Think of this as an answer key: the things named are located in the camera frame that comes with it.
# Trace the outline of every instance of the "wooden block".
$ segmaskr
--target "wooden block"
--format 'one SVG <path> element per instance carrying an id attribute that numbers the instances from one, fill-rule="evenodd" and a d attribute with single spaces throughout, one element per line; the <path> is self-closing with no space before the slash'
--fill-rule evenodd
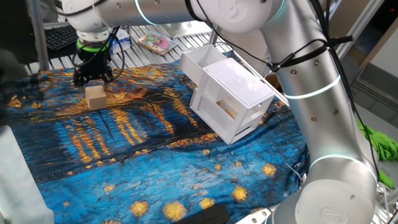
<path id="1" fill-rule="evenodd" d="M 88 109 L 101 110 L 106 108 L 106 94 L 102 86 L 86 87 Z"/>

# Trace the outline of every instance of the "wall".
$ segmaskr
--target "wall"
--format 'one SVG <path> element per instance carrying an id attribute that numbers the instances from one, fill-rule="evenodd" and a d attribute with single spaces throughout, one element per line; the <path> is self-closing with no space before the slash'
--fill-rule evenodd
<path id="1" fill-rule="evenodd" d="M 398 53 L 396 52 L 398 50 L 398 34 L 396 32 L 397 29 L 398 29 L 398 18 L 394 21 L 394 23 L 392 23 L 387 32 L 381 37 L 381 39 L 373 48 L 372 52 L 368 55 L 368 57 L 366 57 L 364 62 L 359 67 L 360 69 L 363 69 L 369 62 L 372 62 L 373 64 L 377 65 L 380 68 L 386 67 L 387 69 L 389 69 L 389 71 L 387 71 L 386 69 L 383 68 L 386 72 L 398 76 L 398 63 L 397 63 Z M 389 65 L 385 66 L 385 62 L 383 62 L 384 59 L 389 61 Z"/>
<path id="2" fill-rule="evenodd" d="M 343 0 L 330 19 L 330 37 L 344 37 L 365 10 L 370 0 Z"/>
<path id="3" fill-rule="evenodd" d="M 390 36 L 371 63 L 398 78 L 398 29 Z"/>

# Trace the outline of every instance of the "white box lid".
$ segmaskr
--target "white box lid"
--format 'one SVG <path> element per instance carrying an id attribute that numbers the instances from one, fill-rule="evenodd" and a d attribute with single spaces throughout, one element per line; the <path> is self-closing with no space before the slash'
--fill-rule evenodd
<path id="1" fill-rule="evenodd" d="M 247 108 L 253 108 L 275 95 L 271 88 L 233 58 L 216 62 L 203 69 Z"/>

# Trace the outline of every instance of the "keyboard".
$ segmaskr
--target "keyboard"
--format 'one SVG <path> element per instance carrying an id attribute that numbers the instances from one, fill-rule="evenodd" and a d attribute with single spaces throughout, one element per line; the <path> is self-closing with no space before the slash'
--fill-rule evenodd
<path id="1" fill-rule="evenodd" d="M 77 41 L 76 29 L 71 25 L 52 29 L 45 35 L 47 47 L 51 50 L 59 50 Z"/>

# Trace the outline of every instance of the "black cable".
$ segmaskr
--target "black cable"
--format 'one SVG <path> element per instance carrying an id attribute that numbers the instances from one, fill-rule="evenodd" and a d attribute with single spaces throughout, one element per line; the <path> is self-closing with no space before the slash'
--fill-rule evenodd
<path id="1" fill-rule="evenodd" d="M 259 60 L 260 62 L 265 63 L 265 64 L 266 64 L 268 67 L 270 67 L 270 68 L 272 67 L 272 65 L 271 65 L 270 63 L 268 63 L 268 62 L 266 62 L 265 60 L 260 59 L 260 58 L 258 58 L 258 57 L 256 57 L 256 56 L 250 54 L 248 51 L 244 50 L 243 48 L 237 46 L 236 44 L 234 44 L 234 43 L 232 43 L 232 42 L 226 40 L 224 37 L 222 37 L 222 36 L 220 35 L 220 33 L 215 29 L 213 23 L 209 20 L 209 17 L 207 16 L 205 10 L 204 10 L 203 7 L 201 6 L 199 0 L 197 0 L 197 3 L 198 3 L 198 5 L 199 5 L 201 11 L 202 11 L 203 14 L 205 15 L 207 21 L 209 22 L 209 24 L 210 24 L 210 26 L 211 26 L 211 29 L 213 29 L 213 31 L 218 35 L 218 37 L 220 37 L 223 41 L 225 41 L 225 42 L 228 43 L 229 45 L 232 45 L 232 46 L 236 47 L 237 49 L 242 50 L 243 52 L 245 52 L 246 54 L 248 54 L 250 57 L 252 57 L 252 58 L 254 58 L 254 59 L 257 59 L 257 60 Z"/>
<path id="2" fill-rule="evenodd" d="M 326 0 L 326 28 L 329 30 L 329 20 L 330 20 L 330 1 Z"/>
<path id="3" fill-rule="evenodd" d="M 197 3 L 198 3 L 198 5 L 199 5 L 201 11 L 203 12 L 203 15 L 206 17 L 206 20 L 209 22 L 211 28 L 212 28 L 213 31 L 217 34 L 218 37 L 220 37 L 220 38 L 221 38 L 223 41 L 225 41 L 227 44 L 232 45 L 232 46 L 236 47 L 237 49 L 242 50 L 243 52 L 245 52 L 246 54 L 248 54 L 250 57 L 252 57 L 252 58 L 254 58 L 254 59 L 257 59 L 257 60 L 260 61 L 260 62 L 265 63 L 273 72 L 275 72 L 276 70 L 278 70 L 278 68 L 276 68 L 275 65 L 273 65 L 273 64 L 271 64 L 271 63 L 269 63 L 269 62 L 266 62 L 265 60 L 260 59 L 260 58 L 258 58 L 258 57 L 256 57 L 256 56 L 250 54 L 247 50 L 244 50 L 242 47 L 239 47 L 239 46 L 237 46 L 236 44 L 234 44 L 234 43 L 232 43 L 232 42 L 226 40 L 224 37 L 222 37 L 222 36 L 220 35 L 220 33 L 215 29 L 213 23 L 210 21 L 210 19 L 209 19 L 209 17 L 207 16 L 205 10 L 204 10 L 203 7 L 201 6 L 199 0 L 197 0 Z M 310 41 L 309 43 L 307 43 L 306 45 L 304 45 L 304 46 L 301 47 L 300 49 L 296 50 L 294 53 L 291 53 L 290 55 L 288 55 L 285 59 L 282 60 L 281 63 L 278 63 L 279 68 L 280 68 L 280 66 L 282 66 L 283 62 L 287 62 L 288 60 L 294 58 L 295 54 L 299 53 L 299 52 L 302 51 L 304 48 L 308 47 L 309 45 L 311 45 L 312 43 L 314 43 L 314 42 L 316 42 L 316 41 L 321 41 L 321 42 L 323 42 L 324 44 L 326 44 L 326 42 L 325 42 L 324 40 L 322 40 L 322 39 L 315 39 L 315 40 Z"/>
<path id="4" fill-rule="evenodd" d="M 110 48 L 107 47 L 107 45 L 108 45 L 108 44 L 112 44 L 112 41 L 113 41 L 114 37 L 116 36 L 116 34 L 118 33 L 119 29 L 120 29 L 120 26 L 118 26 L 118 27 L 116 27 L 116 28 L 113 29 L 112 34 L 109 35 L 109 37 L 106 39 L 105 43 L 102 45 L 102 47 L 100 48 L 100 50 L 99 50 L 98 52 L 102 52 L 104 48 L 106 48 L 106 50 L 109 50 L 109 49 L 110 49 Z M 72 57 L 72 64 L 73 64 L 74 67 L 83 67 L 83 66 L 85 66 L 86 64 L 92 62 L 92 61 L 99 55 L 99 54 L 94 54 L 94 56 L 92 56 L 92 58 L 90 58 L 87 62 L 82 62 L 82 63 L 80 63 L 80 64 L 77 65 L 77 64 L 75 63 L 76 55 L 77 55 L 81 50 L 83 50 L 84 47 L 85 47 L 85 46 L 80 47 L 80 48 L 78 49 L 78 52 L 77 52 L 75 55 L 73 55 L 73 57 Z"/>
<path id="5" fill-rule="evenodd" d="M 117 78 L 119 78 L 121 75 L 122 75 L 122 72 L 123 72 L 123 70 L 124 70 L 124 66 L 125 66 L 125 63 L 124 63 L 124 50 L 123 50 L 123 48 L 122 48 L 122 44 L 120 43 L 120 40 L 119 40 L 119 38 L 116 36 L 116 34 L 112 34 L 114 37 L 114 39 L 116 40 L 116 42 L 118 43 L 118 45 L 119 45 L 119 47 L 120 47 L 120 50 L 121 50 L 121 52 L 122 52 L 122 67 L 120 68 L 120 71 L 119 71 L 119 74 L 117 74 L 115 77 L 113 77 L 113 78 L 111 78 L 113 81 L 115 81 L 115 79 L 117 79 Z"/>
<path id="6" fill-rule="evenodd" d="M 310 0 L 310 2 L 313 4 L 315 12 L 316 12 L 316 14 L 318 16 L 318 19 L 320 21 L 321 28 L 322 28 L 322 31 L 323 31 L 323 35 L 326 37 L 326 39 L 329 42 L 330 41 L 330 36 L 329 36 L 328 29 L 327 29 L 326 19 L 325 19 L 325 16 L 323 15 L 321 4 L 320 4 L 319 0 Z M 353 99 L 353 96 L 352 96 L 352 93 L 351 93 L 351 90 L 350 90 L 350 87 L 349 87 L 349 82 L 348 82 L 347 76 L 345 74 L 344 68 L 343 68 L 343 66 L 341 64 L 341 61 L 338 58 L 338 55 L 337 55 L 336 51 L 334 50 L 333 46 L 330 46 L 329 51 L 331 53 L 333 61 L 335 62 L 337 71 L 339 72 L 340 76 L 342 77 L 341 81 L 343 83 L 343 86 L 344 86 L 344 89 L 346 91 L 347 97 L 350 100 L 351 107 L 352 107 L 354 113 L 356 113 L 359 122 L 364 127 L 366 139 L 368 140 L 369 145 L 370 145 L 370 149 L 371 149 L 371 154 L 372 154 L 372 159 L 373 159 L 373 163 L 374 163 L 374 168 L 376 170 L 376 175 L 377 175 L 377 181 L 379 181 L 380 180 L 379 168 L 377 167 L 376 159 L 374 158 L 372 142 L 371 142 L 371 138 L 370 138 L 368 129 L 366 128 L 365 124 L 363 123 L 362 118 L 360 117 L 360 115 L 358 113 L 358 110 L 355 107 L 354 99 Z"/>
<path id="7" fill-rule="evenodd" d="M 99 0 L 98 2 L 94 3 L 94 7 L 95 6 L 99 6 L 100 4 L 106 2 L 107 0 Z M 71 12 L 71 13 L 64 13 L 64 12 L 58 12 L 57 9 L 53 9 L 53 7 L 51 7 L 51 9 L 53 9 L 58 15 L 60 16 L 77 16 L 79 14 L 82 14 L 86 11 L 89 11 L 90 9 L 93 8 L 93 5 L 87 6 L 84 9 L 80 9 L 79 11 L 76 12 Z"/>
<path id="8" fill-rule="evenodd" d="M 330 41 L 329 30 L 327 29 L 325 15 L 323 15 L 322 5 L 319 3 L 319 0 L 310 0 L 314 10 L 318 16 L 319 23 L 321 24 L 322 33 L 326 38 L 326 41 Z"/>
<path id="9" fill-rule="evenodd" d="M 111 79 L 112 79 L 113 81 L 115 81 L 115 79 L 119 78 L 119 77 L 121 76 L 123 70 L 124 70 L 124 67 L 126 66 L 124 50 L 123 50 L 123 48 L 122 48 L 122 45 L 121 45 L 121 43 L 120 43 L 120 40 L 119 40 L 118 37 L 117 37 L 117 34 L 118 34 L 119 29 L 120 29 L 120 26 L 118 26 L 118 27 L 116 27 L 116 28 L 113 29 L 113 32 L 110 33 L 109 37 L 106 39 L 105 43 L 101 46 L 101 48 L 100 48 L 100 50 L 98 51 L 97 54 L 94 54 L 94 56 L 92 56 L 92 58 L 90 58 L 88 61 L 82 62 L 82 63 L 80 63 L 80 64 L 77 65 L 77 64 L 75 63 L 76 55 L 78 55 L 78 53 L 79 53 L 80 51 L 82 51 L 85 47 L 87 47 L 86 45 L 82 44 L 83 46 L 80 47 L 80 48 L 78 49 L 78 52 L 77 52 L 75 55 L 73 55 L 73 57 L 72 57 L 72 64 L 73 64 L 73 66 L 74 66 L 74 67 L 83 67 L 83 66 L 87 65 L 88 63 L 91 63 L 91 62 L 97 57 L 97 55 L 99 55 L 99 53 L 103 51 L 104 48 L 106 48 L 105 50 L 107 50 L 107 51 L 110 50 L 110 47 L 107 47 L 107 45 L 108 45 L 108 44 L 111 45 L 111 44 L 112 44 L 112 41 L 113 41 L 113 39 L 114 39 L 114 40 L 116 40 L 116 42 L 118 43 L 118 45 L 119 45 L 119 47 L 120 47 L 120 49 L 121 49 L 121 53 L 122 53 L 122 67 L 121 67 L 119 73 L 118 73 L 115 77 L 111 77 Z"/>

